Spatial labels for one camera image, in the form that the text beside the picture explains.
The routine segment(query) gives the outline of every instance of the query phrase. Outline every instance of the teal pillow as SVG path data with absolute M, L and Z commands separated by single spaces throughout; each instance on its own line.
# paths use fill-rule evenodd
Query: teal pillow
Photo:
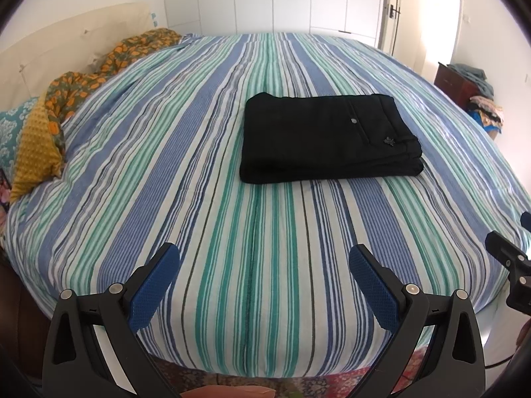
M 18 107 L 0 112 L 0 167 L 10 183 L 13 183 L 22 127 L 37 99 L 33 97 Z

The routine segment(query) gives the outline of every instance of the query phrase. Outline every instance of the headboard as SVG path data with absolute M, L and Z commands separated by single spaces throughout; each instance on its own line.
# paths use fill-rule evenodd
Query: headboard
M 67 71 L 90 73 L 120 40 L 153 28 L 146 3 L 124 3 L 56 22 L 0 53 L 0 111 L 43 93 Z

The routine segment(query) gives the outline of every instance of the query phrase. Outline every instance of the silver rivet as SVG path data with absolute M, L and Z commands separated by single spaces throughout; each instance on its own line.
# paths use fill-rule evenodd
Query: silver rivet
M 468 293 L 465 292 L 463 289 L 459 289 L 457 292 L 456 292 L 456 295 L 459 299 L 467 299 L 468 298 Z
M 72 296 L 72 290 L 70 289 L 65 289 L 60 294 L 61 299 L 68 299 L 70 296 Z
M 418 295 L 420 292 L 420 289 L 416 284 L 408 284 L 406 286 L 406 291 L 411 295 Z
M 121 283 L 114 283 L 109 286 L 109 292 L 114 295 L 120 293 L 123 289 L 124 287 Z

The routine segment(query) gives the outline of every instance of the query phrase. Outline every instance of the striped bedsheet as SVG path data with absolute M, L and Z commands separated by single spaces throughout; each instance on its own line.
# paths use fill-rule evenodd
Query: striped bedsheet
M 418 177 L 256 186 L 238 176 L 245 101 L 259 92 L 389 94 L 420 139 Z M 531 199 L 498 149 L 433 85 L 355 41 L 192 37 L 140 60 L 66 124 L 67 166 L 10 210 L 5 248 L 48 315 L 64 288 L 104 291 L 165 241 L 182 267 L 151 325 L 154 355 L 238 376 L 371 364 L 388 339 L 352 281 L 364 243 L 404 283 L 476 310 L 506 277 L 496 229 L 524 250 Z

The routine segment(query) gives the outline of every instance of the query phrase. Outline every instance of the blue gripper pad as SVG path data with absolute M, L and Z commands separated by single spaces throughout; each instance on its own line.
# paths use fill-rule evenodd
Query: blue gripper pad
M 531 214 L 529 212 L 524 212 L 520 217 L 520 224 L 524 229 L 531 232 Z
M 171 244 L 131 299 L 128 323 L 133 334 L 148 326 L 180 265 L 179 249 Z
M 395 333 L 400 326 L 398 302 L 357 246 L 350 250 L 348 267 L 380 326 Z

